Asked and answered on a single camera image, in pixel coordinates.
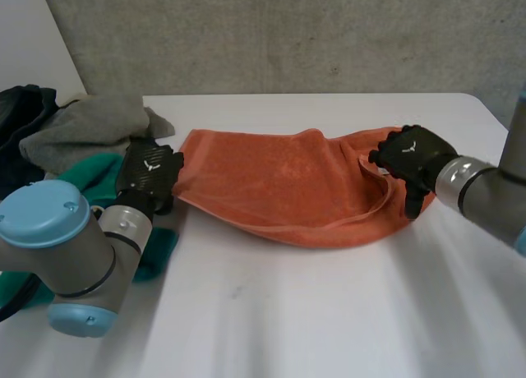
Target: white table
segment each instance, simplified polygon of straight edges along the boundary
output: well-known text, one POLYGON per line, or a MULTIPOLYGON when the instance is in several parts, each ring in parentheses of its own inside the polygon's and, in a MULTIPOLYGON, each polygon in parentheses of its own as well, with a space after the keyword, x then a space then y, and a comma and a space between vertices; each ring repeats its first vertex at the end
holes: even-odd
MULTIPOLYGON (((419 123, 498 162, 506 131, 465 94, 160 96, 192 128, 335 137, 419 123)), ((434 202, 355 249, 259 239, 196 209, 164 278, 133 286, 104 339, 53 332, 45 309, 0 325, 2 377, 524 377, 526 260, 434 202)))

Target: light blue end cap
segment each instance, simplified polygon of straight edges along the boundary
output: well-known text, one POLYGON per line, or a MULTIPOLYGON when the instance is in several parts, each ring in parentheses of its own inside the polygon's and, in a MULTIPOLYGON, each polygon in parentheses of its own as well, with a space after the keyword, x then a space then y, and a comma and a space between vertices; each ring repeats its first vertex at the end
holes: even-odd
POLYGON ((48 309, 49 325, 75 337, 103 337, 115 319, 113 311, 82 304, 52 304, 48 309))
POLYGON ((515 250, 526 257, 526 228, 523 228, 515 242, 515 250))
POLYGON ((0 237, 14 247, 53 247, 75 237, 89 219, 90 205, 75 186, 41 181, 0 203, 0 237))

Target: gray cloth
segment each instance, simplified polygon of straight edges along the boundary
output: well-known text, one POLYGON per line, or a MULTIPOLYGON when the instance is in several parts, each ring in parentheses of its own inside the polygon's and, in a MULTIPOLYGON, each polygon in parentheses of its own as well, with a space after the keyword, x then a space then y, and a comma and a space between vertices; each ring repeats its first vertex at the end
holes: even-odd
POLYGON ((173 136, 170 122, 150 108, 139 95, 93 96, 58 110, 20 151, 48 173, 61 174, 94 154, 124 154, 130 137, 173 136))

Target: white wall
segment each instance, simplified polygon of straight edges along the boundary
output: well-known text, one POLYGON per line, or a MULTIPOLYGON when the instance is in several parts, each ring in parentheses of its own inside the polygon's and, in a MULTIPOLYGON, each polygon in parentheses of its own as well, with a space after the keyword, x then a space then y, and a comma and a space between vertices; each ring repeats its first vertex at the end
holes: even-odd
POLYGON ((45 0, 0 0, 0 90, 35 84, 58 104, 85 93, 45 0))

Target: pile of clothes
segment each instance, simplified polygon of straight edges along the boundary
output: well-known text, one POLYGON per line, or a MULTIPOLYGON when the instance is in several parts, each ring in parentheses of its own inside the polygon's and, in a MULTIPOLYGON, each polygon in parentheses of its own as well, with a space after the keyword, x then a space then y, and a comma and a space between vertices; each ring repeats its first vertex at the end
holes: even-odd
MULTIPOLYGON (((55 90, 35 85, 0 92, 0 201, 45 177, 58 177, 104 208, 116 197, 115 181, 131 138, 175 133, 170 122, 144 107, 139 95, 93 96, 64 107, 55 99, 55 90)), ((171 229, 154 228, 135 281, 160 274, 177 239, 171 229)), ((0 275, 0 306, 28 275, 0 275)), ((52 300, 53 293, 41 284, 26 307, 52 300)))
POLYGON ((93 96, 62 108, 55 98, 55 90, 35 85, 0 92, 0 200, 94 154, 124 154, 132 137, 175 133, 139 95, 93 96))

